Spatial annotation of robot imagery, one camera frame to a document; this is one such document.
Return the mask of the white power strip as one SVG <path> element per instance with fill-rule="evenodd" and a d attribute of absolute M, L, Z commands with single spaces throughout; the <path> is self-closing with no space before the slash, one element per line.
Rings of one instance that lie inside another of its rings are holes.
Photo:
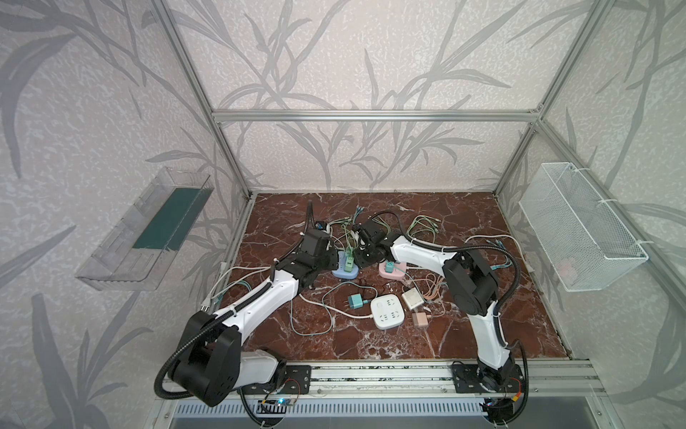
<path fill-rule="evenodd" d="M 397 295 L 387 294 L 373 299 L 370 309 L 373 323 L 379 330 L 396 328 L 405 322 L 405 311 Z"/>

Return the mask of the teal charger plug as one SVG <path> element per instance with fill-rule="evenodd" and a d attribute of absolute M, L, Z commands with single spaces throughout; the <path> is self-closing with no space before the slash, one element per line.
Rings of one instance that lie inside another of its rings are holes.
<path fill-rule="evenodd" d="M 348 297 L 348 307 L 350 309 L 361 309 L 369 303 L 370 300 L 365 299 L 360 293 L 353 294 Z"/>

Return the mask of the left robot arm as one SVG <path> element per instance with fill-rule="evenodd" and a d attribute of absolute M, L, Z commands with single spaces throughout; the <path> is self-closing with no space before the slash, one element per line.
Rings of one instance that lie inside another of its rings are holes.
<path fill-rule="evenodd" d="M 286 382 L 285 359 L 266 350 L 243 350 L 243 344 L 264 320 L 337 262 L 330 234 L 318 229 L 304 232 L 253 291 L 213 314 L 200 310 L 189 318 L 177 350 L 155 377 L 155 395 L 163 400 L 195 397 L 214 407 L 233 391 L 281 388 Z"/>

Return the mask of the pink charger plug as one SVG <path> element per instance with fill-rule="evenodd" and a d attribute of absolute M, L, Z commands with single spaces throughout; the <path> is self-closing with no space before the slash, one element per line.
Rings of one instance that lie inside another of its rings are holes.
<path fill-rule="evenodd" d="M 414 312 L 412 314 L 413 324 L 419 328 L 425 328 L 429 324 L 429 318 L 425 312 Z"/>

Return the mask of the white charger plug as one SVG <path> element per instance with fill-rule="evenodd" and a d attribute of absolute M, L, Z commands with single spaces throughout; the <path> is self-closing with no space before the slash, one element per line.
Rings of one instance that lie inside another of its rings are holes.
<path fill-rule="evenodd" d="M 412 288 L 408 291 L 402 293 L 401 298 L 405 302 L 409 311 L 414 311 L 419 309 L 419 307 L 425 304 L 423 295 L 416 289 Z"/>

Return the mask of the green charger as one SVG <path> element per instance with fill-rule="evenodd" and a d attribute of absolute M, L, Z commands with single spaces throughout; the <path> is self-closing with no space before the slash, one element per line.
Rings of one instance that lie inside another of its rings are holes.
<path fill-rule="evenodd" d="M 346 273 L 352 273 L 354 271 L 355 259 L 354 250 L 351 247 L 347 247 L 345 250 L 344 259 L 344 271 Z"/>

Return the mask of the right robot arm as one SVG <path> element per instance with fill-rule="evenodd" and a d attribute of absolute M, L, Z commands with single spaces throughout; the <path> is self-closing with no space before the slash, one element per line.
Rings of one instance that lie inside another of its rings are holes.
<path fill-rule="evenodd" d="M 499 246 L 441 246 L 420 241 L 402 230 L 387 232 L 372 219 L 356 223 L 355 263 L 361 268 L 392 261 L 407 263 L 441 276 L 453 302 L 468 315 L 477 344 L 476 382 L 486 391 L 500 390 L 514 375 L 516 363 L 500 323 L 500 310 L 516 292 L 522 274 L 516 257 Z M 482 255 L 484 251 L 504 255 L 514 268 L 514 280 L 498 297 L 498 277 Z"/>

